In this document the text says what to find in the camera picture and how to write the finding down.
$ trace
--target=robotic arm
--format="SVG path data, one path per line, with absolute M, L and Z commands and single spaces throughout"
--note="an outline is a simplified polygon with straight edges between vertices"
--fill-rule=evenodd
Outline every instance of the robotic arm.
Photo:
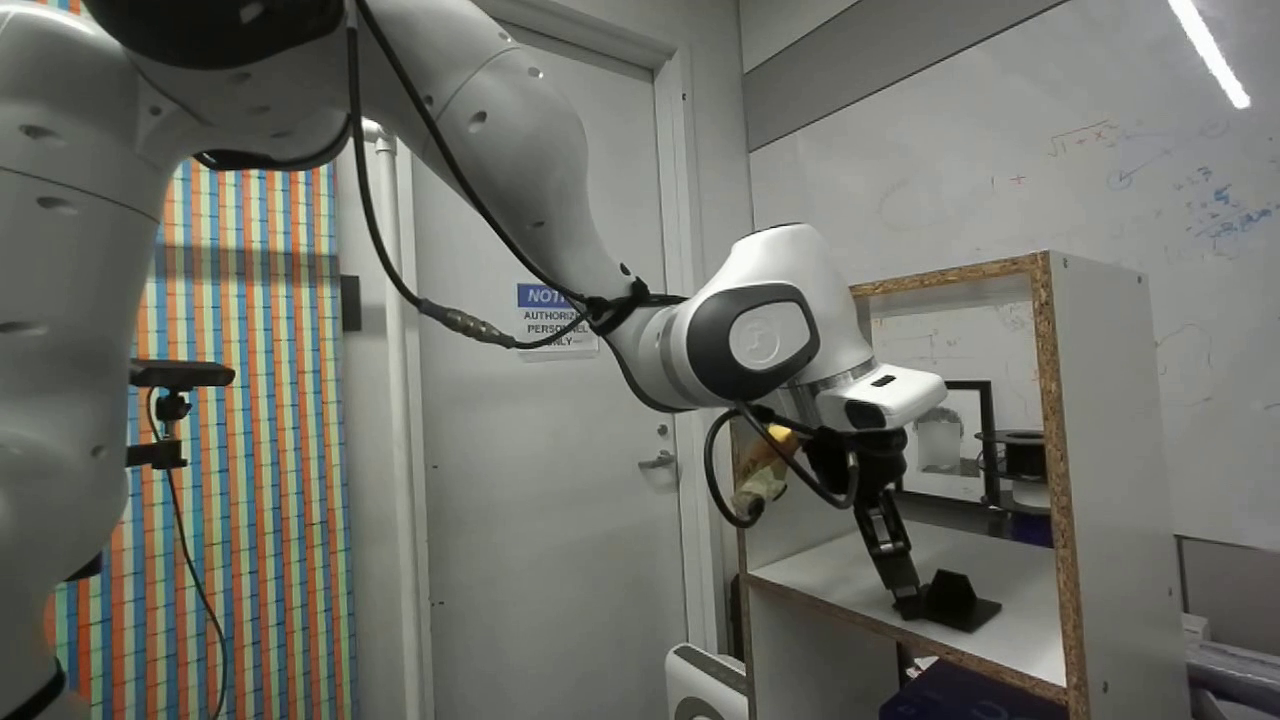
M 124 506 L 120 379 L 183 157 L 312 167 L 355 117 L 380 119 L 591 321 L 644 402 L 769 402 L 828 432 L 811 459 L 828 457 L 832 483 L 847 450 L 875 464 L 857 434 L 888 434 L 945 397 L 928 372 L 875 363 L 804 225 L 739 239 L 681 302 L 647 296 L 591 225 L 581 117 L 468 0 L 85 6 L 101 27 L 0 2 L 0 713 L 48 689 L 40 602 Z M 871 557 L 903 551 L 882 539 L 896 515 L 875 515 L 882 483 L 857 495 Z

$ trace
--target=black object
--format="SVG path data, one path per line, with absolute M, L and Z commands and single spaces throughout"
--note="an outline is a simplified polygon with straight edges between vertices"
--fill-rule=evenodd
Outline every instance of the black object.
M 723 515 L 723 524 L 732 527 L 751 527 L 762 515 L 762 500 L 756 495 L 751 506 L 744 515 L 735 515 L 720 491 L 720 475 L 716 475 L 716 434 L 723 432 L 726 421 L 735 421 L 739 407 L 726 407 L 713 421 L 707 434 L 703 434 L 703 480 L 707 480 L 707 495 L 716 500 L 716 511 Z
M 178 439 L 157 439 L 157 442 L 132 442 L 124 457 L 127 468 L 152 464 L 152 468 L 188 468 Z
M 105 551 L 96 551 L 85 568 L 74 568 L 74 573 L 68 577 L 68 583 L 92 578 L 92 577 L 101 577 L 101 573 L 105 573 Z
M 931 583 L 920 594 L 896 598 L 893 602 L 903 619 L 931 619 L 956 631 L 976 631 L 984 629 L 998 602 L 978 598 L 961 573 L 931 573 Z
M 878 720 L 1069 720 L 1063 703 L 1027 697 L 1022 689 L 996 682 L 948 659 L 903 682 Z
M 231 641 L 228 641 L 225 622 L 216 619 L 212 598 L 206 598 L 206 586 L 204 586 L 204 578 L 198 578 L 198 573 L 195 573 L 193 542 L 188 542 L 188 524 L 183 524 L 183 503 L 174 500 L 174 486 L 171 486 L 171 468 L 162 468 L 160 475 L 162 475 L 169 506 L 171 506 L 171 519 L 174 519 L 174 546 L 183 551 L 183 564 L 188 564 L 188 573 L 193 573 L 198 609 L 204 609 L 204 615 L 206 615 L 206 622 L 212 622 L 212 631 L 216 631 L 216 648 L 219 648 L 219 665 L 225 665 L 225 671 L 219 671 L 219 692 L 216 692 L 216 703 L 212 703 L 212 720 L 216 720 L 216 717 L 225 717 L 228 689 L 231 689 Z
M 171 434 L 171 424 L 178 424 L 193 412 L 183 390 L 219 388 L 219 385 L 231 385 L 231 379 L 235 379 L 235 372 L 228 363 L 206 363 L 206 359 L 132 359 L 127 385 L 132 388 L 160 388 L 160 397 L 157 397 L 160 432 L 157 432 L 152 442 L 132 442 L 124 464 L 127 468 L 134 468 L 134 464 L 188 468 L 183 442 Z
M 910 534 L 893 500 L 893 486 L 909 473 L 903 446 L 909 432 L 820 432 L 804 439 L 804 457 L 824 486 L 851 483 L 851 519 L 866 542 L 878 583 L 893 593 L 893 609 L 903 619 L 931 619 L 945 629 L 976 631 L 998 612 L 998 602 L 978 598 L 961 573 L 941 568 L 931 583 L 920 583 L 916 577 Z
M 587 314 L 591 314 L 591 330 L 594 337 L 607 337 L 616 330 L 636 309 L 647 309 L 647 282 L 636 276 L 629 282 L 629 296 L 620 299 L 587 299 Z
M 124 49 L 174 67 L 239 67 L 340 27 L 344 0 L 85 0 Z
M 1045 432 L 996 432 L 1005 475 L 1045 480 Z
M 235 372 L 228 363 L 204 363 L 204 359 L 132 359 L 127 363 L 132 388 L 188 390 L 188 388 L 219 388 L 231 379 Z
M 862 401 L 845 401 L 845 421 L 851 427 L 866 427 L 866 432 L 882 427 L 882 412 L 875 402 L 862 402 Z
M 319 144 L 316 150 L 308 157 L 255 157 L 255 150 L 231 150 L 231 148 L 206 148 L 206 150 L 195 150 L 195 161 L 212 170 L 247 170 L 247 167 L 265 167 L 265 170 L 308 170 L 308 167 L 319 167 L 328 161 L 336 161 L 351 138 L 351 117 L 331 131 L 328 144 Z
M 340 299 L 344 299 L 344 330 L 358 330 L 364 326 L 358 276 L 340 276 Z
M 40 682 L 40 692 L 26 697 L 21 708 L 3 713 L 3 720 L 35 720 L 35 717 L 43 717 L 64 697 L 64 689 L 68 689 L 68 671 L 64 671 L 64 665 L 53 665 L 48 682 Z

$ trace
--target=white wall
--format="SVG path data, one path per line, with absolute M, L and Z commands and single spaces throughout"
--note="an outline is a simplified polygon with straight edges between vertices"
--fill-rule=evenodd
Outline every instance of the white wall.
M 561 6 L 594 27 L 636 37 L 652 49 L 681 49 L 687 76 L 687 182 L 692 233 L 707 249 L 697 276 L 707 276 L 726 257 L 726 245 L 751 228 L 747 211 L 747 150 L 739 117 L 739 49 L 732 0 L 562 0 Z M 351 162 L 340 161 L 340 228 L 344 271 L 364 276 L 364 302 L 384 302 L 384 278 L 364 239 Z M 355 703 L 358 717 L 405 717 L 398 680 L 398 583 L 395 557 L 395 491 L 390 491 L 390 412 L 389 412 L 389 337 L 384 323 L 349 337 L 344 427 L 351 457 L 351 593 L 355 593 Z
M 1280 546 L 1280 2 L 1201 2 L 1246 111 L 1162 0 L 1071 0 L 751 150 L 751 201 L 847 278 L 1032 249 L 1143 271 L 1177 527 Z
M 744 67 L 762 62 L 769 55 L 784 53 L 835 13 L 845 13 L 857 0 L 739 0 L 744 14 Z

